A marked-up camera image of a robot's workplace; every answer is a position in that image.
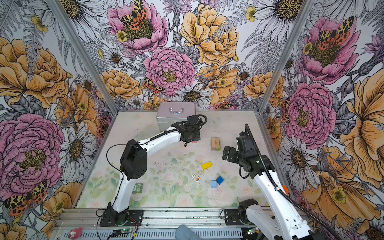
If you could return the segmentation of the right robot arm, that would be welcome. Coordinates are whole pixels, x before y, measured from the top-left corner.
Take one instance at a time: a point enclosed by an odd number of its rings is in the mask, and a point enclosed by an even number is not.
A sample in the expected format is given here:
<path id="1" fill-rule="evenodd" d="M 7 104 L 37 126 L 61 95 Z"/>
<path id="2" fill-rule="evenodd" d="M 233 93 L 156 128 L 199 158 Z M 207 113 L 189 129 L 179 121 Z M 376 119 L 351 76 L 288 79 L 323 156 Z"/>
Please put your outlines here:
<path id="1" fill-rule="evenodd" d="M 258 152 L 253 137 L 241 133 L 237 137 L 237 147 L 224 148 L 223 160 L 238 164 L 249 173 L 273 212 L 269 216 L 255 199 L 241 201 L 238 206 L 241 223 L 256 226 L 268 240 L 323 239 L 320 233 L 311 230 L 291 203 L 270 159 Z"/>

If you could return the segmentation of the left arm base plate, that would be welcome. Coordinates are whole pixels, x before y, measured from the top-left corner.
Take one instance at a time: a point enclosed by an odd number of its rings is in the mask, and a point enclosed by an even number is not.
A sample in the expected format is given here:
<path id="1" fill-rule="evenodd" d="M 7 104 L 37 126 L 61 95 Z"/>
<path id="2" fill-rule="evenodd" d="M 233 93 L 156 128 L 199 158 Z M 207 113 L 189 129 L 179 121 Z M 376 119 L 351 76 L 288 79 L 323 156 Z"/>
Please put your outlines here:
<path id="1" fill-rule="evenodd" d="M 125 210 L 116 213 L 113 209 L 105 210 L 102 214 L 101 227 L 140 227 L 144 210 Z"/>

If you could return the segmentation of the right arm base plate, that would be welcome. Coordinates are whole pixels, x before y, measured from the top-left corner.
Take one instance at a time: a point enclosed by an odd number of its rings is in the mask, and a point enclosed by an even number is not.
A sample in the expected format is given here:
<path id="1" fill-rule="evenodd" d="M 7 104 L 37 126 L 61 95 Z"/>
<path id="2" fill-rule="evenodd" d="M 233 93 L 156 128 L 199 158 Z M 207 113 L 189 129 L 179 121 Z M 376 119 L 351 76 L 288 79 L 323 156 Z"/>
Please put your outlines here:
<path id="1" fill-rule="evenodd" d="M 224 209 L 224 220 L 226 226 L 247 226 L 250 222 L 241 219 L 237 209 Z"/>

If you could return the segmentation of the natural wood block numbered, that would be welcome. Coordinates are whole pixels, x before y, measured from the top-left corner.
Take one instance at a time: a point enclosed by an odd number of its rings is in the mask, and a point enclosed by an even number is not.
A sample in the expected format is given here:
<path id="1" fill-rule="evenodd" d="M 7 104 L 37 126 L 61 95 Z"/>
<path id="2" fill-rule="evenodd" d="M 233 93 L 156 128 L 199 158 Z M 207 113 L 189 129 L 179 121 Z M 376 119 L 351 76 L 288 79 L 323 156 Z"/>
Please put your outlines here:
<path id="1" fill-rule="evenodd" d="M 221 150 L 221 143 L 220 138 L 215 137 L 215 150 L 220 151 Z"/>

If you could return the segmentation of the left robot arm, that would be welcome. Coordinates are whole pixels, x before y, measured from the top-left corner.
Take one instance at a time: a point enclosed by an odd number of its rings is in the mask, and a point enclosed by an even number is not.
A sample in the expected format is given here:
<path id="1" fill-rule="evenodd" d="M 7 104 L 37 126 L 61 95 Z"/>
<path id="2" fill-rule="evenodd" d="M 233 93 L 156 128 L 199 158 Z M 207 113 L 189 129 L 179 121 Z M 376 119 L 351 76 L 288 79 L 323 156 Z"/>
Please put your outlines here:
<path id="1" fill-rule="evenodd" d="M 114 199 L 108 203 L 102 217 L 105 223 L 123 226 L 129 221 L 129 205 L 136 182 L 148 169 L 148 158 L 172 144 L 183 142 L 187 146 L 201 139 L 200 130 L 207 123 L 204 115 L 192 115 L 186 120 L 172 124 L 165 131 L 145 140 L 134 139 L 125 144 L 120 158 L 119 172 L 122 175 Z"/>

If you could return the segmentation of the dark blue wood cube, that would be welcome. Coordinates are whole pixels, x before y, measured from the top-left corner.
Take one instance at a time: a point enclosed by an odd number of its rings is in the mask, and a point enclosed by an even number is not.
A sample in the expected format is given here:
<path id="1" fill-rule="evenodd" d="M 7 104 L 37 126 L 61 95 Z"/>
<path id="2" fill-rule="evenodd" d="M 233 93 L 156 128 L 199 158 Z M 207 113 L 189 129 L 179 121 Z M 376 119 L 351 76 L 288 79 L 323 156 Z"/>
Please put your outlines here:
<path id="1" fill-rule="evenodd" d="M 224 179 L 220 176 L 216 179 L 218 185 L 221 185 L 224 182 Z"/>

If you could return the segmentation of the yellow wood block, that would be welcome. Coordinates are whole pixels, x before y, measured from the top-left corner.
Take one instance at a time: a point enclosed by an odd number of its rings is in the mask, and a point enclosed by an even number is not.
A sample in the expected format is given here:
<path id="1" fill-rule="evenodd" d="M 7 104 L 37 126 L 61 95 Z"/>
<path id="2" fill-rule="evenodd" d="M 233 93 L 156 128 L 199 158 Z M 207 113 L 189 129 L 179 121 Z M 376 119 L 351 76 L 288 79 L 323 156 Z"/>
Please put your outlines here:
<path id="1" fill-rule="evenodd" d="M 212 162 L 206 162 L 201 165 L 203 170 L 207 170 L 213 166 Z"/>

